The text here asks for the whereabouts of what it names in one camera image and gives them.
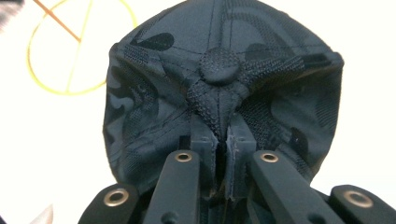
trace stitching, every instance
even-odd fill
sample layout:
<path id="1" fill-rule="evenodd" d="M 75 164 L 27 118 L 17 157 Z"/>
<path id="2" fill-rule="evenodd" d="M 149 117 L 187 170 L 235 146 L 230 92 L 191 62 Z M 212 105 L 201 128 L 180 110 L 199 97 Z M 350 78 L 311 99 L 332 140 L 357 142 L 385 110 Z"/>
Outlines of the stitching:
<path id="1" fill-rule="evenodd" d="M 163 127 L 162 127 L 162 128 L 159 128 L 160 126 L 166 126 L 166 125 L 168 125 L 169 123 L 178 120 L 178 123 L 177 123 L 177 124 L 174 124 L 173 126 L 169 127 L 169 128 L 166 130 L 166 132 L 164 132 L 164 133 L 162 133 L 162 134 L 156 136 L 156 139 L 161 138 L 161 137 L 163 137 L 164 135 L 166 135 L 167 133 L 169 133 L 169 132 L 173 131 L 174 129 L 178 128 L 178 127 L 179 127 L 178 124 L 188 122 L 187 120 L 180 120 L 180 118 L 181 118 L 182 116 L 184 116 L 184 115 L 186 115 L 186 114 L 188 113 L 188 109 L 185 109 L 185 110 L 183 110 L 183 111 L 179 111 L 179 109 L 180 109 L 182 106 L 183 106 L 183 105 L 179 106 L 179 107 L 175 110 L 175 112 L 172 113 L 172 114 L 168 117 L 168 118 L 172 118 L 172 117 L 173 117 L 173 119 L 166 120 L 165 122 L 160 123 L 160 124 L 158 124 L 158 125 L 156 125 L 156 126 L 154 126 L 154 127 L 147 127 L 146 129 L 144 129 L 144 130 L 140 131 L 139 133 L 137 133 L 137 134 L 136 134 L 136 137 L 135 137 L 133 140 L 130 139 L 130 140 L 128 141 L 128 143 L 125 144 L 123 147 L 124 147 L 124 148 L 129 147 L 130 145 L 132 145 L 132 144 L 134 143 L 134 140 L 139 139 L 139 138 L 141 138 L 141 137 L 143 137 L 143 136 L 146 136 L 146 135 L 149 135 L 149 134 L 154 134 L 154 135 L 155 135 L 155 134 L 161 132 L 161 131 L 163 130 Z"/>
<path id="2" fill-rule="evenodd" d="M 217 91 L 218 91 L 218 97 L 217 97 L 217 105 L 218 105 L 218 118 L 217 118 L 217 120 L 219 121 L 219 129 L 218 129 L 218 131 L 219 131 L 219 138 L 221 139 L 221 134 L 222 134 L 222 129 L 221 129 L 221 119 L 220 119 L 220 89 L 217 89 Z"/>
<path id="3" fill-rule="evenodd" d="M 231 27 L 230 27 L 230 46 L 229 48 L 231 48 L 231 40 L 233 39 L 233 6 L 231 6 Z"/>
<path id="4" fill-rule="evenodd" d="M 180 114 L 180 116 L 184 115 L 187 112 L 187 110 L 183 111 L 183 113 Z M 167 133 L 172 132 L 174 129 L 179 128 L 179 126 L 181 126 L 183 123 L 188 123 L 189 121 L 186 120 L 178 120 L 178 123 L 175 124 L 175 126 L 169 128 L 166 132 L 164 132 L 163 134 L 156 136 L 156 138 L 154 140 L 152 140 L 152 142 L 155 142 L 157 139 L 164 137 Z M 146 143 L 148 143 L 149 140 L 144 141 L 141 145 L 135 146 L 135 148 L 133 150 L 128 150 L 128 151 L 122 151 L 122 154 L 120 155 L 120 157 L 118 158 L 118 163 L 121 164 L 124 161 L 126 161 L 128 159 L 128 157 L 133 153 L 133 151 L 135 151 L 136 148 L 142 147 L 143 145 L 145 145 Z M 127 144 L 125 146 L 122 146 L 124 149 L 129 147 L 130 145 L 132 145 L 134 142 L 131 142 L 130 144 Z"/>
<path id="5" fill-rule="evenodd" d="M 136 40 L 139 41 L 147 41 L 149 43 L 152 44 L 157 44 L 157 45 L 161 45 L 164 47 L 169 47 L 169 45 L 164 44 L 162 42 L 158 42 L 158 41 L 152 41 L 152 40 L 148 40 L 148 39 L 142 39 L 142 38 L 137 38 Z M 249 53 L 249 52 L 260 52 L 260 51 L 267 51 L 267 50 L 271 50 L 271 49 L 296 49 L 296 48 L 327 48 L 326 45 L 323 44 L 317 44 L 317 45 L 299 45 L 299 46 L 264 46 L 266 47 L 266 49 L 256 49 L 256 50 L 249 50 L 249 51 L 241 51 L 241 52 L 236 52 L 236 54 L 243 54 L 243 53 Z M 184 50 L 187 51 L 189 53 L 194 53 L 194 54 L 198 54 L 198 55 L 203 55 L 204 53 L 201 52 L 195 52 L 193 50 L 189 50 L 189 49 L 183 49 L 181 47 L 175 47 L 172 46 L 170 47 L 171 49 L 180 49 L 180 50 Z"/>
<path id="6" fill-rule="evenodd" d="M 204 91 L 199 92 L 198 94 L 196 94 L 195 97 L 197 97 L 197 98 L 198 98 L 198 97 L 201 97 L 201 96 L 203 96 L 203 95 L 206 95 L 208 92 L 210 92 L 210 91 L 212 91 L 213 89 L 215 89 L 215 87 L 212 87 L 212 86 L 207 85 L 206 83 L 204 83 L 204 82 L 200 79 L 200 80 L 198 80 L 197 82 L 195 82 L 193 85 L 191 85 L 191 87 L 189 87 L 188 92 L 195 91 L 195 86 L 198 86 L 198 85 L 203 85 L 204 87 L 207 87 L 207 88 L 205 88 Z"/>
<path id="7" fill-rule="evenodd" d="M 209 24 L 209 38 L 207 39 L 207 49 L 209 49 L 209 43 L 210 43 L 210 36 L 212 36 L 212 21 L 213 21 L 213 14 L 215 13 L 215 1 L 213 1 L 212 5 L 212 15 L 210 16 L 210 24 Z"/>
<path id="8" fill-rule="evenodd" d="M 161 46 L 164 46 L 164 47 L 170 47 L 171 49 L 181 49 L 181 50 L 187 51 L 187 52 L 189 52 L 189 53 L 194 53 L 194 54 L 199 54 L 199 55 L 202 55 L 202 54 L 203 54 L 203 53 L 195 52 L 195 51 L 192 51 L 192 50 L 189 50 L 189 49 L 183 49 L 183 48 L 180 48 L 180 47 L 169 46 L 169 45 L 164 44 L 164 43 L 162 43 L 162 42 L 153 41 L 153 40 L 149 40 L 149 39 L 137 38 L 136 41 L 137 41 L 137 40 L 138 40 L 138 41 L 149 42 L 149 43 L 151 43 L 151 44 L 161 45 Z"/>
<path id="9" fill-rule="evenodd" d="M 150 59 L 151 59 L 152 61 L 155 61 L 155 62 L 172 64 L 172 65 L 174 65 L 174 66 L 176 66 L 176 67 L 179 67 L 179 68 L 181 68 L 181 69 L 184 69 L 184 70 L 186 70 L 186 71 L 189 71 L 189 72 L 192 72 L 192 73 L 197 73 L 196 71 L 191 70 L 191 69 L 189 69 L 189 68 L 186 68 L 186 67 L 184 67 L 183 65 L 180 65 L 180 64 L 164 62 L 164 61 L 162 61 L 161 59 L 156 59 L 156 58 L 150 58 Z"/>
<path id="10" fill-rule="evenodd" d="M 248 87 L 247 86 L 245 86 L 241 81 L 239 81 L 238 79 L 236 80 L 236 82 L 235 82 L 235 84 L 236 83 L 239 83 L 240 85 L 242 85 L 242 86 L 244 86 L 244 87 L 246 87 L 247 89 L 248 89 Z M 235 94 L 235 95 L 237 95 L 241 100 L 243 100 L 244 99 L 244 97 L 240 94 L 240 92 L 239 91 L 237 91 L 237 90 L 235 90 L 235 89 L 230 89 L 230 90 L 226 90 L 227 92 L 230 92 L 230 93 L 233 93 L 233 94 Z"/>

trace yellow circle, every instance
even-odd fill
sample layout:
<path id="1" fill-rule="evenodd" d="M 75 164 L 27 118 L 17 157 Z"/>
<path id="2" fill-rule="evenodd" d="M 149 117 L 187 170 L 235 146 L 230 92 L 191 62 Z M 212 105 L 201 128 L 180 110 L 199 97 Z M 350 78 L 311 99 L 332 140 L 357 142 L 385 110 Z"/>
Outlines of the yellow circle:
<path id="1" fill-rule="evenodd" d="M 104 40 L 107 39 L 110 45 L 108 37 L 115 35 L 116 32 L 113 31 L 126 29 L 125 23 L 128 22 L 115 21 L 123 14 L 115 10 L 117 15 L 113 16 L 111 8 L 107 6 L 110 2 L 107 1 L 89 1 L 85 14 L 80 15 L 83 18 L 78 17 L 78 11 L 74 11 L 73 16 L 70 16 L 71 10 L 59 10 L 61 7 L 65 8 L 66 2 L 72 3 L 72 0 L 63 0 L 45 10 L 45 15 L 29 40 L 27 67 L 32 79 L 44 90 L 61 95 L 77 95 L 96 90 L 106 83 L 107 55 L 111 46 L 104 46 L 103 43 L 106 42 Z M 75 0 L 74 3 L 80 5 L 83 1 Z M 126 8 L 128 17 L 132 21 L 132 29 L 135 28 L 137 22 L 134 13 L 124 0 L 120 0 L 119 3 L 122 8 Z M 93 21 L 96 23 L 89 21 L 90 17 L 94 18 Z M 108 22 L 108 26 L 100 22 L 101 17 L 105 17 L 103 20 Z M 79 32 L 76 32 L 78 28 L 72 30 L 65 25 L 79 23 Z M 43 30 L 46 26 L 52 29 L 48 29 L 45 33 Z"/>

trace white background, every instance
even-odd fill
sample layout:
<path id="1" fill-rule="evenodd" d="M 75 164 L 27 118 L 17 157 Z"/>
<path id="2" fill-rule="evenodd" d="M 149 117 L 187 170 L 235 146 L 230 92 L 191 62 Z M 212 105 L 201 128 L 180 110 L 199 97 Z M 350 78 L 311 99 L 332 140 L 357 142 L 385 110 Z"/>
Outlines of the white background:
<path id="1" fill-rule="evenodd" d="M 77 223 L 96 193 L 115 182 L 102 137 L 106 89 L 63 96 L 33 82 L 26 49 L 44 12 L 26 2 L 0 35 L 0 215 L 9 224 L 29 223 L 53 204 L 54 223 Z M 57 3 L 43 2 L 48 7 Z M 127 2 L 141 23 L 179 1 Z M 394 4 L 266 3 L 319 35 L 346 62 L 337 132 L 312 186 L 328 194 L 336 185 L 356 185 L 396 207 Z M 123 22 L 114 25 L 121 27 Z M 121 29 L 117 38 L 109 38 L 104 30 L 98 46 L 109 49 L 129 30 Z M 54 57 L 65 60 L 62 55 Z M 107 62 L 106 54 L 95 57 L 90 60 Z"/>

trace brass grommet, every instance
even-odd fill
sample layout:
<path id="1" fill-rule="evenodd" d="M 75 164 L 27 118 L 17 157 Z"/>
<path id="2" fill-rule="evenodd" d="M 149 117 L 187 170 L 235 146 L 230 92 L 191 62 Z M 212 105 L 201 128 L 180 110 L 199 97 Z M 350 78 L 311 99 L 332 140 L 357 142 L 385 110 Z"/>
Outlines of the brass grommet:
<path id="1" fill-rule="evenodd" d="M 129 198 L 126 189 L 113 189 L 104 198 L 105 205 L 109 207 L 119 206 L 125 203 Z"/>
<path id="2" fill-rule="evenodd" d="M 279 158 L 275 154 L 268 152 L 262 153 L 261 158 L 263 161 L 266 162 L 277 162 L 279 160 Z"/>
<path id="3" fill-rule="evenodd" d="M 192 155 L 190 153 L 182 152 L 182 153 L 178 153 L 175 156 L 175 159 L 180 162 L 186 162 L 192 160 Z"/>
<path id="4" fill-rule="evenodd" d="M 344 197 L 358 207 L 369 208 L 373 206 L 373 200 L 366 195 L 355 190 L 348 190 L 344 193 Z"/>

